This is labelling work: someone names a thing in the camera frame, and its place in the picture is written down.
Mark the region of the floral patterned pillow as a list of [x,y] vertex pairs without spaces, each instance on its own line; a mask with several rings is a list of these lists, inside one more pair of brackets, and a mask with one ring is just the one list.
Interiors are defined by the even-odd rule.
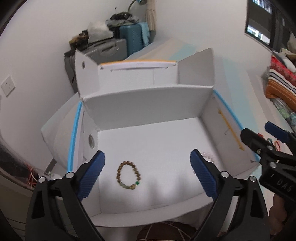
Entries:
[[280,98],[272,98],[271,101],[275,105],[275,107],[278,109],[282,117],[288,122],[291,129],[295,133],[295,127],[296,127],[296,115],[293,110],[291,110],[288,105]]

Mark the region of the striped orange red pillow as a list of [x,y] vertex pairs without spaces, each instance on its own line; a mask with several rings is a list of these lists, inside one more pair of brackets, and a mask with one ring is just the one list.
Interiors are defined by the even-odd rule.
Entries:
[[265,96],[269,99],[280,98],[295,111],[295,73],[287,69],[275,55],[271,56]]

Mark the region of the white pillow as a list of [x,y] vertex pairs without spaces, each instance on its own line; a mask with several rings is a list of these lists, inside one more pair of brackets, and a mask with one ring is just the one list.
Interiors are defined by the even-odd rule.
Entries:
[[283,62],[286,66],[287,69],[289,69],[291,72],[295,73],[296,72],[296,67],[295,65],[292,63],[292,61],[290,61],[288,58],[284,58]]

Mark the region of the blue yellow cardboard box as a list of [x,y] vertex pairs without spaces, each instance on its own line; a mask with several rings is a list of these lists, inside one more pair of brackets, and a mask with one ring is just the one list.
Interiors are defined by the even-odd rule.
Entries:
[[190,163],[195,149],[233,177],[257,168],[240,141],[243,126],[214,88],[212,49],[178,62],[75,58],[78,92],[41,133],[70,172],[102,151],[103,169],[82,202],[95,226],[147,225],[211,203]]

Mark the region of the dark framed window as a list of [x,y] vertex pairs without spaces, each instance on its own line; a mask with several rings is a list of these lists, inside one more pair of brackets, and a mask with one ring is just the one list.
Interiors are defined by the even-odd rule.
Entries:
[[295,22],[278,1],[247,1],[245,33],[279,52],[295,36]]

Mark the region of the grey suitcase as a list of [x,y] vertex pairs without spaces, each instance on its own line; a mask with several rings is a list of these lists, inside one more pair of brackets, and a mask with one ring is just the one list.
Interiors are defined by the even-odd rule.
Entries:
[[121,61],[127,58],[125,39],[106,39],[91,44],[83,43],[77,48],[72,47],[64,54],[64,65],[74,93],[78,92],[75,74],[75,52],[79,50],[97,64]]

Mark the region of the teal suitcase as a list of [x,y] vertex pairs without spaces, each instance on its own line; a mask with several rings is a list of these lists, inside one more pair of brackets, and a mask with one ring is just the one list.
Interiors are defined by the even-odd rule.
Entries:
[[142,50],[149,45],[150,30],[147,22],[119,27],[119,37],[126,40],[127,55]]

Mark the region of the beige curtain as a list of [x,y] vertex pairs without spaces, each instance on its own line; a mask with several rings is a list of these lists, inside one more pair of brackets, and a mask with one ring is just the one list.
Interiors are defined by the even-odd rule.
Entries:
[[147,9],[145,11],[145,20],[149,25],[150,31],[157,29],[156,1],[147,0]]

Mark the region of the white plastic bag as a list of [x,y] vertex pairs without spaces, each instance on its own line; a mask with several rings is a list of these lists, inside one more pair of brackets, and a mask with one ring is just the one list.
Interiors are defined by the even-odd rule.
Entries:
[[108,28],[105,22],[91,22],[87,27],[88,43],[94,43],[105,39],[113,38],[114,33]]

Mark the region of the dark clothes pile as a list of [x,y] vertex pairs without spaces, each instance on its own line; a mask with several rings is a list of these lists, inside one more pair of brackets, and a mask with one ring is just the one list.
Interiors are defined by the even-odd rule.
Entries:
[[138,17],[127,12],[114,14],[110,17],[110,19],[105,21],[107,27],[109,28],[115,28],[115,27],[120,27],[125,25],[133,25],[133,24],[137,24],[138,22],[139,22]]

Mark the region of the white wall socket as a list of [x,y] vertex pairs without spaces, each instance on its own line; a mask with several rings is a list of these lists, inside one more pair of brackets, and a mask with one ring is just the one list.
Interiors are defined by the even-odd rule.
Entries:
[[12,91],[15,89],[15,84],[13,82],[12,77],[9,75],[2,83],[1,88],[3,90],[3,93],[6,97],[8,97]]

